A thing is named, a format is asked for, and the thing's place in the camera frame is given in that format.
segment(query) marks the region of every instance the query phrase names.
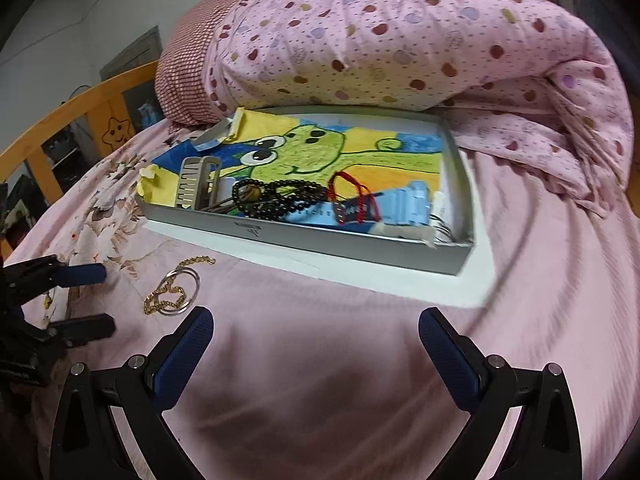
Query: pink polka dot blanket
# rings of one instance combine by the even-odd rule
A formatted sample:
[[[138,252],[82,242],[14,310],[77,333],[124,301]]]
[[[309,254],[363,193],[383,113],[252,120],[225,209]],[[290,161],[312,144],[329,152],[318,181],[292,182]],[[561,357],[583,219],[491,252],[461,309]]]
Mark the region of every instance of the pink polka dot blanket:
[[[545,0],[240,0],[202,69],[216,115],[238,106],[428,110],[462,148],[506,158],[606,216],[633,126],[616,65]]]

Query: gold chain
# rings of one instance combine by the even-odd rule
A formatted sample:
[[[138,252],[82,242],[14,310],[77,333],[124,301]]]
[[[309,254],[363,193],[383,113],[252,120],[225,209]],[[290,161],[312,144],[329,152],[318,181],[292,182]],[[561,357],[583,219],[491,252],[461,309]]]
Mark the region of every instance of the gold chain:
[[[186,260],[179,262],[175,267],[175,270],[179,269],[180,267],[190,266],[191,264],[213,265],[215,263],[215,259],[210,258],[209,256],[194,256],[193,258],[187,258]],[[158,285],[156,290],[154,290],[145,298],[145,314],[153,314],[154,312],[157,312],[164,307],[170,307],[171,309],[175,310],[180,308],[181,304],[184,303],[184,300],[187,299],[187,293],[181,286],[174,286],[174,281],[176,278],[177,276],[172,276],[168,280],[165,280],[162,285]],[[167,301],[158,299],[161,294],[180,294],[180,296],[176,301]]]

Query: wooden bed frame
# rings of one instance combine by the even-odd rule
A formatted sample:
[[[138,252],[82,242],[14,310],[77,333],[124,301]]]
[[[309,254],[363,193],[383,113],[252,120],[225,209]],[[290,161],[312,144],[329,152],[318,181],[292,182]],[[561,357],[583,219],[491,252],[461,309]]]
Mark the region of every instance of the wooden bed frame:
[[[122,93],[155,79],[157,67],[158,62],[148,63],[108,79],[64,103],[34,124],[0,154],[0,182],[26,162],[45,199],[52,205],[63,193],[49,167],[42,143],[69,123],[86,115],[100,158],[109,155],[136,134]],[[631,96],[630,102],[636,124],[636,137],[640,139],[640,100]],[[114,135],[114,124],[124,124],[126,131]],[[640,146],[637,142],[626,195],[634,213],[640,217]],[[12,252],[11,246],[4,239],[0,240],[0,249],[4,258]]]

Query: cartoon eye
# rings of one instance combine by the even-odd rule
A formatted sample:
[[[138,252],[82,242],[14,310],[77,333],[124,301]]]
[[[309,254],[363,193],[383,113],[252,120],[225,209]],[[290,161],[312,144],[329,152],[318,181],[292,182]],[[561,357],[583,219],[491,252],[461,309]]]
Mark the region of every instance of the cartoon eye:
[[[279,148],[285,142],[284,137],[273,135],[269,137],[263,137],[255,141],[255,145],[258,148],[269,150],[271,148]]]
[[[263,164],[269,164],[276,160],[278,154],[271,150],[255,150],[253,152],[245,153],[241,158],[245,166],[261,166]]]

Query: gold necklace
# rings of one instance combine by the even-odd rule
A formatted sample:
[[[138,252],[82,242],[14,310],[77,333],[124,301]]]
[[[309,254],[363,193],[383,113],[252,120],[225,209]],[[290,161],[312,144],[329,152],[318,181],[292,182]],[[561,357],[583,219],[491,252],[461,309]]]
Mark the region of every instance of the gold necklace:
[[[179,285],[174,286],[174,281],[177,277],[176,272],[179,272],[181,269],[185,269],[185,268],[190,269],[188,266],[192,264],[213,265],[215,263],[216,263],[215,259],[210,258],[209,256],[194,256],[193,258],[187,258],[186,260],[179,262],[178,265],[175,267],[175,269],[172,272],[169,272],[167,276],[165,276],[162,279],[162,281],[160,282],[160,285],[156,287],[156,290],[154,290],[151,294],[149,294],[145,298],[145,303],[144,303],[145,314],[147,315],[153,314],[155,312],[158,312],[159,310],[177,311],[181,309],[185,303],[185,300],[187,299],[187,293],[184,291],[184,289],[181,286]],[[193,269],[190,269],[190,270],[197,275],[197,273]],[[161,294],[180,294],[180,296],[176,301],[167,301],[167,300],[159,299],[159,296]]]

